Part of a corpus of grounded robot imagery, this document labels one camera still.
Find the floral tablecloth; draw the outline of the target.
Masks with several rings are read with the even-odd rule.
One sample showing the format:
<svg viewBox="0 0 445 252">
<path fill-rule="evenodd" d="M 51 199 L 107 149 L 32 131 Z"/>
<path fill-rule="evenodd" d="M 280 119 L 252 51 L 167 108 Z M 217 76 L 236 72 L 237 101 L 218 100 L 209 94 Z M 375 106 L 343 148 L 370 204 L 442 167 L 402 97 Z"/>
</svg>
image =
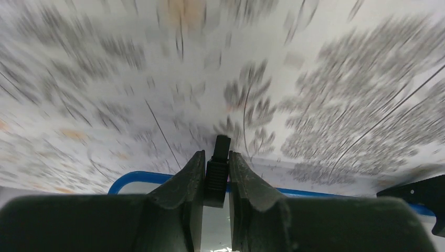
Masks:
<svg viewBox="0 0 445 252">
<path fill-rule="evenodd" d="M 219 134 L 281 188 L 444 172 L 444 1 L 1 1 L 1 186 L 104 193 Z"/>
</svg>

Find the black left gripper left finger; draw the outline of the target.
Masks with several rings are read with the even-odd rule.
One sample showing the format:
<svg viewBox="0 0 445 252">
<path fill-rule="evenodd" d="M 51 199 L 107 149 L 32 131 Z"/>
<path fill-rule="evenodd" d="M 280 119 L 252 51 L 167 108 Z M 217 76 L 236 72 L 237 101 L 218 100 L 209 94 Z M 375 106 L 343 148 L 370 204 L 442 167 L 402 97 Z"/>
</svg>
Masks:
<svg viewBox="0 0 445 252">
<path fill-rule="evenodd" d="M 1 251 L 199 251 L 205 152 L 148 194 L 39 195 L 1 209 Z"/>
</svg>

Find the blue framed whiteboard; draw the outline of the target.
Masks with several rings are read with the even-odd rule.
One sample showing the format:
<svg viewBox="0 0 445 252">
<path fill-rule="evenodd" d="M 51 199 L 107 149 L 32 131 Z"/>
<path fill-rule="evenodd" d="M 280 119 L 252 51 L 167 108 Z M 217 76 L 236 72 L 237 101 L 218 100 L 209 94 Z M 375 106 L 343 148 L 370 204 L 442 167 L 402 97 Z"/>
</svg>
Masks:
<svg viewBox="0 0 445 252">
<path fill-rule="evenodd" d="M 112 183 L 109 194 L 147 194 L 172 177 L 170 174 L 134 171 L 126 173 Z M 226 189 L 223 208 L 204 207 L 201 251 L 233 251 L 230 232 L 230 187 Z M 437 251 L 444 251 L 444 238 L 435 236 L 431 230 L 436 222 L 433 212 L 420 205 L 410 206 L 429 233 Z"/>
</svg>

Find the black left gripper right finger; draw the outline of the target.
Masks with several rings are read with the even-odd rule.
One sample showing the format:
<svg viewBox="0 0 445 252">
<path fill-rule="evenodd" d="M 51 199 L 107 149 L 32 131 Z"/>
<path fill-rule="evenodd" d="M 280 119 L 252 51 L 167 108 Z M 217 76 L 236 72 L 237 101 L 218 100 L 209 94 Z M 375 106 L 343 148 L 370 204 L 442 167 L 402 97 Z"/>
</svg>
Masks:
<svg viewBox="0 0 445 252">
<path fill-rule="evenodd" d="M 288 197 L 229 153 L 232 248 L 237 251 L 435 251 L 400 199 Z"/>
</svg>

